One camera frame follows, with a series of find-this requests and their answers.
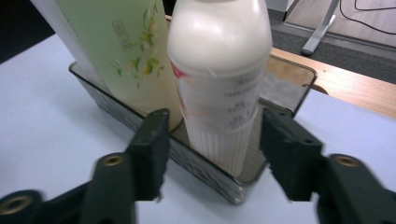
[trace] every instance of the rectangular tray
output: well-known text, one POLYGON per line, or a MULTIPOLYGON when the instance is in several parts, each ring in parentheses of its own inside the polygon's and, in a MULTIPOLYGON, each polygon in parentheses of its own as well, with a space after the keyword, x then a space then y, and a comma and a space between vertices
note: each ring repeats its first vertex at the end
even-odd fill
MULTIPOLYGON (((274 57, 272 59, 282 61, 282 59, 274 57)), ((302 97, 298 99, 299 102, 293 104, 293 109, 287 108, 287 110, 289 110, 289 112, 293 115, 297 112, 298 107, 309 92, 310 86, 313 84, 316 78, 315 71, 310 70, 309 68, 305 69, 310 71, 313 76, 309 79, 306 79, 308 80, 308 83, 296 83, 298 86, 304 87, 304 94, 302 94, 302 97)), ((118 121, 125 124, 134 132, 137 130, 143 121, 143 117, 140 114, 133 111, 130 107, 120 102, 109 93, 100 90, 91 84, 91 82, 82 77, 79 74, 80 71, 78 64, 72 63, 69 66, 69 71, 75 75, 84 89, 100 108, 105 110, 118 121)), ((263 107, 275 107, 285 110, 285 107, 276 105, 261 98, 259 113, 254 121, 254 127, 250 136, 247 155, 241 175, 232 176, 226 173, 215 163, 207 160, 198 152, 191 149, 186 126, 183 121, 171 132, 170 158, 192 175, 206 183, 209 187, 217 191, 231 203, 242 203, 248 196, 249 189, 257 182, 266 165, 266 159, 260 152, 260 134, 263 107)))

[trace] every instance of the plastic bottle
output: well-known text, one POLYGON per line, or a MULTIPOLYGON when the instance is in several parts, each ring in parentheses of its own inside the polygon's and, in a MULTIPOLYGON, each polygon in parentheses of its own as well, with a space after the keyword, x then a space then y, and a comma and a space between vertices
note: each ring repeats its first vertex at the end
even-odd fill
POLYGON ((166 52, 162 0, 55 0, 110 93, 137 113, 169 108, 182 115, 166 52))
POLYGON ((62 39, 64 45, 73 55, 74 59, 81 67, 82 75, 93 85, 102 91, 109 92, 105 82, 98 75, 95 66, 90 60, 87 52, 84 51, 78 38, 73 33, 72 28, 67 23, 67 19, 58 8, 55 0, 30 0, 40 14, 45 18, 50 27, 62 39))
POLYGON ((234 176, 271 47, 265 0, 177 0, 168 54, 191 147, 234 176))

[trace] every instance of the white table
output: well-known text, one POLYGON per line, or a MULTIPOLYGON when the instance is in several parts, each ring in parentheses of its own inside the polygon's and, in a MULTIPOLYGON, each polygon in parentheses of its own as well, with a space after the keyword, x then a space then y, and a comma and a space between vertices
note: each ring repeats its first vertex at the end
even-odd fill
MULTIPOLYGON (((132 138, 67 71, 73 61, 54 35, 0 65, 0 198, 20 189, 56 197, 88 181, 98 158, 132 138)), ((396 120, 316 91, 296 119, 326 144, 326 155, 365 161, 396 191, 396 120)), ((138 203, 139 223, 317 222, 315 203, 288 202, 268 169, 238 206, 172 161, 162 192, 160 203, 138 203)))

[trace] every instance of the black cable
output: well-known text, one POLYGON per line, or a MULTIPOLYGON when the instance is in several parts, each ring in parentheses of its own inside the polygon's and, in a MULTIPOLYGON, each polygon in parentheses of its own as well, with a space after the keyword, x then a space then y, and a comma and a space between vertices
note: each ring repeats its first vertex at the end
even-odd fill
POLYGON ((366 22, 364 22, 364 21, 358 21, 358 20, 355 20, 355 19, 352 19, 352 18, 346 16, 346 15, 344 14, 344 12, 343 12, 343 9, 342 9, 341 5, 342 5, 342 0, 340 0, 340 12, 341 12, 341 14, 342 14, 345 18, 347 18, 348 20, 358 22, 358 23, 360 23, 360 24, 363 24, 363 25, 365 25, 365 26, 367 26, 367 27, 370 27, 370 28, 372 28, 372 29, 374 29, 374 30, 377 30, 378 32, 381 32, 381 33, 384 33, 384 34, 387 34, 387 35, 396 35, 396 33, 392 33, 392 32, 388 32, 388 31, 380 30, 380 29, 378 29, 378 28, 375 28, 375 27, 372 26, 372 25, 369 25, 368 23, 366 23, 366 22))
POLYGON ((396 7, 358 8, 358 0, 355 0, 355 9, 358 11, 378 11, 378 10, 396 9, 396 7))

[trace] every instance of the white bottle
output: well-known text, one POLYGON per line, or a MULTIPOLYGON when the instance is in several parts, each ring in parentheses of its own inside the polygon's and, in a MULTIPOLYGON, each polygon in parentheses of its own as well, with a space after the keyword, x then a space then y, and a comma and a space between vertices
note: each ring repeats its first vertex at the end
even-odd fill
POLYGON ((177 0, 168 54, 191 147, 234 176, 271 47, 265 0, 177 0))

